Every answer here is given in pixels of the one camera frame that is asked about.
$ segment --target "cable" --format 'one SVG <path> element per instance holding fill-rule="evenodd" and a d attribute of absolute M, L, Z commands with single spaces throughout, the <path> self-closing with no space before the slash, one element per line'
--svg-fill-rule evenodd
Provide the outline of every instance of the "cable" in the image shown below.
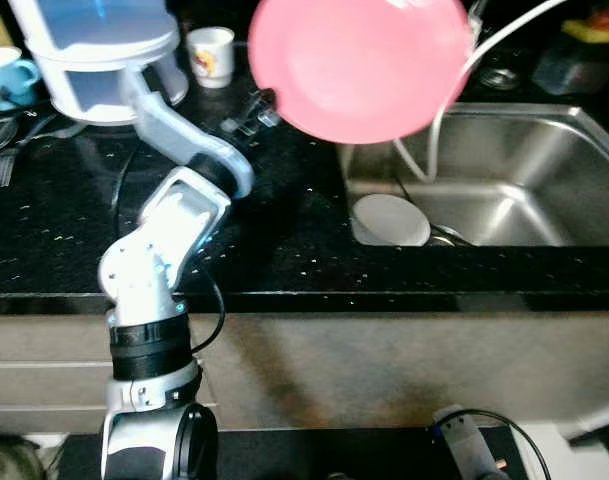
<path fill-rule="evenodd" d="M 444 114 L 449 107 L 452 97 L 455 95 L 457 88 L 462 81 L 462 79 L 468 74 L 469 70 L 475 66 L 477 62 L 494 46 L 504 40 L 506 37 L 514 33 L 515 31 L 522 28 L 531 20 L 539 17 L 543 13 L 549 11 L 551 8 L 557 7 L 561 3 L 566 2 L 567 0 L 547 0 L 535 8 L 532 8 L 524 15 L 518 17 L 513 20 L 507 26 L 499 30 L 497 33 L 491 35 L 488 39 L 484 40 L 482 44 L 477 47 L 469 59 L 464 64 L 462 71 L 460 72 L 457 81 L 455 82 L 455 87 L 453 91 L 446 97 L 445 102 L 442 104 L 440 109 L 437 111 L 437 115 L 433 119 L 433 123 L 431 124 L 431 131 L 429 133 L 429 142 L 428 142 L 428 165 L 435 168 L 435 172 L 437 173 L 437 160 L 439 156 L 439 141 L 440 141 L 440 130 L 442 129 L 442 120 L 444 118 Z"/>
<path fill-rule="evenodd" d="M 198 263 L 199 271 L 204 274 L 204 277 L 211 284 L 211 288 L 213 289 L 213 293 L 215 294 L 215 298 L 217 299 L 217 305 L 220 311 L 219 318 L 217 320 L 217 325 L 213 332 L 209 335 L 209 337 L 204 340 L 202 343 L 199 343 L 195 347 L 191 349 L 191 353 L 198 353 L 208 347 L 213 341 L 217 338 L 217 336 L 222 331 L 224 327 L 224 322 L 226 321 L 226 305 L 224 304 L 224 297 L 222 296 L 222 291 L 220 287 L 217 285 L 217 282 L 213 279 L 211 274 L 204 268 L 201 263 Z"/>
<path fill-rule="evenodd" d="M 424 173 L 400 138 L 393 139 L 393 145 L 397 149 L 397 153 L 402 157 L 402 160 L 404 160 L 408 168 L 411 169 L 420 182 L 430 183 L 435 180 L 435 177 L 437 176 L 436 165 L 429 163 L 427 171 Z"/>
<path fill-rule="evenodd" d="M 455 412 L 449 413 L 444 418 L 435 422 L 433 424 L 433 427 L 439 428 L 442 425 L 444 425 L 445 423 L 448 423 L 451 420 L 454 420 L 458 417 L 462 417 L 464 415 L 477 415 L 479 417 L 493 418 L 493 419 L 515 429 L 524 438 L 524 440 L 526 440 L 528 442 L 528 444 L 533 449 L 533 452 L 535 453 L 535 456 L 537 457 L 537 461 L 540 463 L 540 466 L 542 467 L 542 472 L 544 472 L 544 478 L 546 480 L 551 480 L 551 474 L 548 470 L 548 466 L 546 465 L 546 460 L 544 460 L 544 456 L 542 455 L 542 452 L 540 451 L 539 448 L 537 448 L 537 445 L 535 444 L 533 439 L 528 435 L 528 433 L 526 433 L 524 431 L 524 429 L 522 427 L 520 427 L 517 423 L 515 423 L 510 418 L 505 417 L 504 415 L 500 415 L 499 413 L 491 412 L 488 410 L 480 410 L 478 408 L 464 408 L 462 410 L 457 410 Z"/>
<path fill-rule="evenodd" d="M 111 198 L 111 216 L 113 223 L 113 237 L 115 240 L 120 238 L 120 200 L 122 199 L 122 189 L 124 188 L 124 180 L 133 164 L 133 159 L 137 155 L 140 147 L 142 146 L 142 140 L 138 139 L 135 147 L 131 150 L 131 153 L 126 158 L 122 170 L 117 176 L 115 186 L 113 187 L 113 196 Z"/>

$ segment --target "beige cabinet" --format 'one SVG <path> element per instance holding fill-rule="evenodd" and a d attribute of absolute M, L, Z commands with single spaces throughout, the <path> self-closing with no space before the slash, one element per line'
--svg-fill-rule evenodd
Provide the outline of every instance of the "beige cabinet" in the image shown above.
<path fill-rule="evenodd" d="M 609 405 L 609 313 L 233 314 L 201 361 L 222 429 L 417 426 L 453 403 L 570 421 Z M 0 431 L 97 432 L 110 372 L 102 316 L 0 316 Z"/>

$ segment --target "stainless steel sink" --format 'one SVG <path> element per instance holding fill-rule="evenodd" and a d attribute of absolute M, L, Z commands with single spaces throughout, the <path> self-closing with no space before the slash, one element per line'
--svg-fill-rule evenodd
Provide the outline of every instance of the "stainless steel sink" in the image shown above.
<path fill-rule="evenodd" d="M 609 135 L 580 108 L 456 104 L 440 138 L 433 183 L 417 180 L 392 142 L 340 145 L 349 211 L 387 193 L 427 215 L 431 243 L 609 245 Z M 420 165 L 426 143 L 427 131 L 404 139 Z M 352 224 L 359 241 L 380 243 Z"/>

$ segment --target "white mug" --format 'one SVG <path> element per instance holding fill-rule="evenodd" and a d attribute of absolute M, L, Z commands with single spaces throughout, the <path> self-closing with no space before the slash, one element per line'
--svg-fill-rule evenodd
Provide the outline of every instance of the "white mug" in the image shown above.
<path fill-rule="evenodd" d="M 206 88 L 222 88 L 231 83 L 235 66 L 234 38 L 235 33 L 224 27 L 200 28 L 187 35 L 197 83 Z"/>

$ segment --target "black cable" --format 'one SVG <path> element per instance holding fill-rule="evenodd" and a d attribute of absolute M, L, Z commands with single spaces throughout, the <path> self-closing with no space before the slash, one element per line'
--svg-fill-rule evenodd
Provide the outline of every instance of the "black cable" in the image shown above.
<path fill-rule="evenodd" d="M 535 444 L 533 439 L 524 431 L 524 429 L 522 429 L 522 427 L 520 427 L 517 423 L 515 423 L 510 418 L 505 417 L 504 415 L 500 415 L 499 413 L 491 412 L 488 410 L 480 410 L 478 408 L 464 408 L 462 410 L 457 410 L 453 413 L 449 413 L 444 418 L 435 422 L 433 424 L 433 427 L 439 428 L 442 425 L 444 425 L 445 423 L 448 423 L 451 420 L 454 420 L 458 417 L 462 417 L 464 415 L 477 415 L 480 417 L 492 418 L 494 420 L 497 420 L 505 425 L 508 425 L 508 426 L 514 428 L 524 438 L 524 440 L 526 440 L 528 442 L 528 444 L 533 449 L 533 452 L 535 453 L 535 456 L 537 457 L 537 460 L 540 463 L 540 466 L 542 467 L 542 472 L 544 472 L 544 478 L 546 478 L 546 480 L 551 480 L 551 474 L 548 471 L 548 466 L 546 465 L 544 456 L 542 455 L 542 452 L 540 452 L 540 449 L 537 448 L 537 445 Z"/>
<path fill-rule="evenodd" d="M 120 200 L 122 199 L 122 189 L 124 188 L 124 180 L 133 164 L 133 160 L 137 155 L 140 147 L 142 146 L 142 140 L 138 139 L 135 147 L 131 150 L 131 153 L 126 158 L 122 170 L 117 176 L 115 186 L 113 187 L 113 197 L 111 198 L 111 216 L 113 223 L 113 237 L 115 240 L 120 238 Z"/>
<path fill-rule="evenodd" d="M 198 266 L 199 266 L 199 271 L 204 274 L 204 277 L 211 284 L 211 288 L 213 289 L 213 293 L 215 294 L 215 298 L 217 299 L 217 305 L 218 305 L 220 314 L 219 314 L 219 318 L 217 320 L 217 325 L 215 326 L 215 329 L 213 330 L 213 332 L 209 335 L 209 337 L 206 340 L 204 340 L 202 343 L 199 343 L 198 345 L 193 347 L 191 349 L 191 353 L 200 352 L 200 351 L 204 350 L 206 347 L 208 347 L 211 343 L 213 343 L 213 341 L 217 338 L 217 336 L 222 331 L 222 328 L 224 327 L 224 322 L 226 321 L 226 305 L 224 304 L 224 297 L 222 296 L 222 291 L 220 290 L 220 287 L 217 285 L 217 282 L 215 282 L 215 280 L 213 279 L 211 274 L 208 272 L 208 270 L 206 270 L 206 268 L 204 268 L 203 265 L 198 264 Z"/>

